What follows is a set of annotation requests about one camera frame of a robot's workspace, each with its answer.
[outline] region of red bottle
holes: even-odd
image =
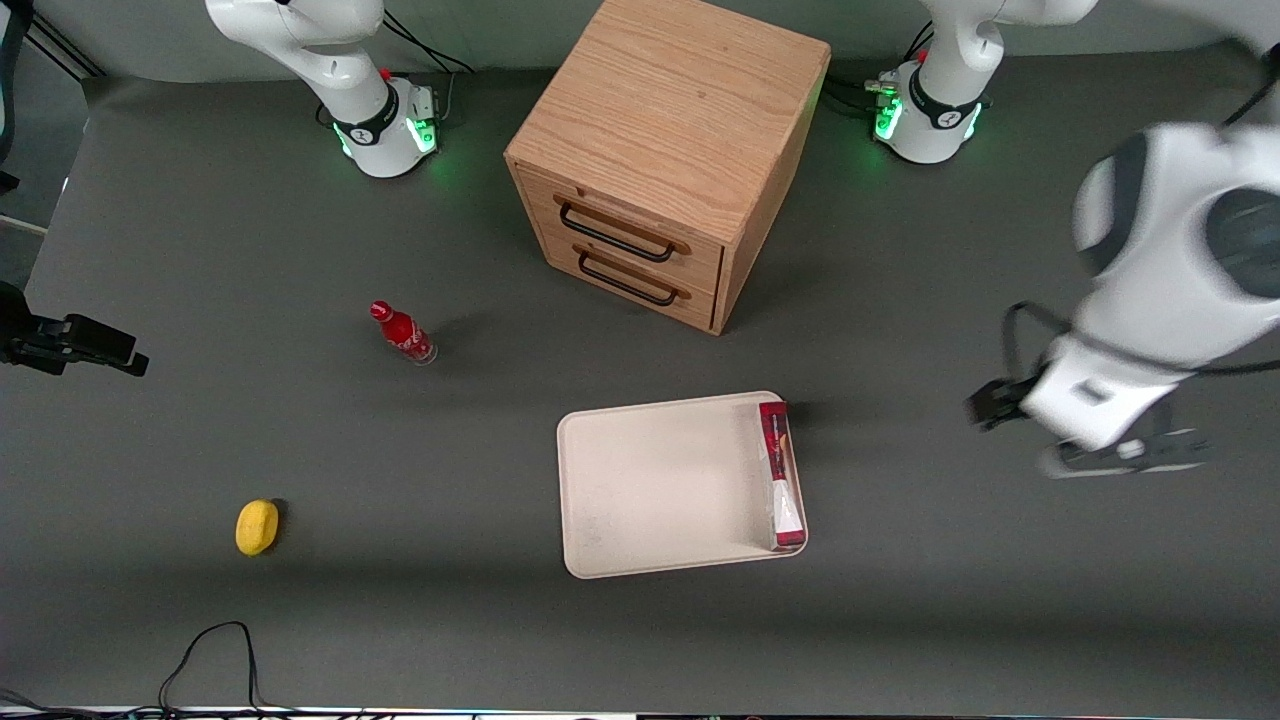
[[[415,365],[426,365],[435,360],[436,347],[422,328],[417,327],[413,318],[404,313],[397,313],[390,305],[381,300],[369,306],[369,314],[383,327],[383,337],[396,346]]]

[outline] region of drawer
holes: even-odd
[[[598,197],[584,197],[589,193],[525,167],[520,168],[520,182],[544,246],[557,240],[579,243],[593,258],[618,260],[649,277],[716,293],[721,246],[645,227],[635,214],[611,209]]]
[[[547,261],[558,270],[710,332],[712,311],[716,307],[716,293],[712,291],[657,278],[648,268],[596,252],[585,242],[552,238],[544,250]]]

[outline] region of drawer handle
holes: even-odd
[[[672,302],[675,302],[676,297],[680,296],[680,291],[677,291],[677,290],[672,290],[671,293],[667,297],[658,297],[657,295],[649,295],[648,292],[645,292],[643,290],[636,290],[636,288],[628,286],[627,283],[625,283],[622,281],[613,279],[609,275],[605,275],[604,273],[602,273],[599,270],[593,270],[591,268],[588,268],[586,266],[588,258],[590,258],[590,254],[586,252],[585,250],[579,250],[577,251],[577,269],[582,270],[584,275],[586,275],[589,278],[595,278],[595,279],[600,281],[602,283],[608,284],[611,287],[616,287],[616,288],[621,290],[622,292],[626,292],[627,295],[634,295],[634,296],[639,297],[640,300],[644,300],[645,302],[652,302],[653,305],[657,305],[658,307],[666,307],[666,306],[671,305]]]
[[[611,234],[605,234],[605,233],[603,233],[603,232],[600,232],[600,231],[598,231],[595,228],[589,228],[589,227],[584,225],[582,223],[579,223],[577,220],[571,220],[570,217],[568,217],[568,211],[572,210],[572,209],[573,209],[573,206],[570,205],[568,202],[561,202],[561,222],[564,223],[566,228],[568,228],[571,231],[580,232],[580,233],[585,234],[586,237],[599,240],[600,242],[612,245],[613,247],[617,247],[618,250],[623,250],[626,252],[630,252],[630,254],[635,255],[636,258],[644,258],[645,260],[648,260],[650,263],[666,263],[667,260],[671,260],[671,254],[675,252],[675,250],[676,250],[676,243],[668,242],[667,243],[667,250],[664,250],[663,252],[660,252],[660,254],[649,252],[648,250],[644,250],[643,247],[636,247],[635,245],[631,245],[630,242],[618,240],[618,238],[616,238],[616,237],[613,237]]]

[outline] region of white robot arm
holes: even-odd
[[[411,170],[436,147],[430,88],[384,78],[355,47],[383,23],[381,0],[205,0],[228,38],[301,77],[333,115],[343,151],[365,173]]]
[[[924,63],[908,58],[867,88],[882,94],[872,137],[913,163],[941,163],[973,135],[980,96],[1005,56],[995,23],[1079,22],[1097,0],[922,0],[933,18]]]
[[[1133,136],[1085,177],[1074,236],[1093,292],[1070,323],[1029,306],[1062,334],[1030,378],[970,397],[973,421],[1032,418],[1052,430],[1062,442],[1042,468],[1053,477],[1201,464],[1207,443],[1167,419],[1124,438],[1181,380],[1234,372],[1208,364],[1280,324],[1280,127],[1169,123]]]

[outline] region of plastic tray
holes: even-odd
[[[804,550],[771,550],[772,477],[759,404],[780,400],[746,392],[566,415],[558,439],[568,571],[595,579]],[[804,520],[792,451],[788,443]]]

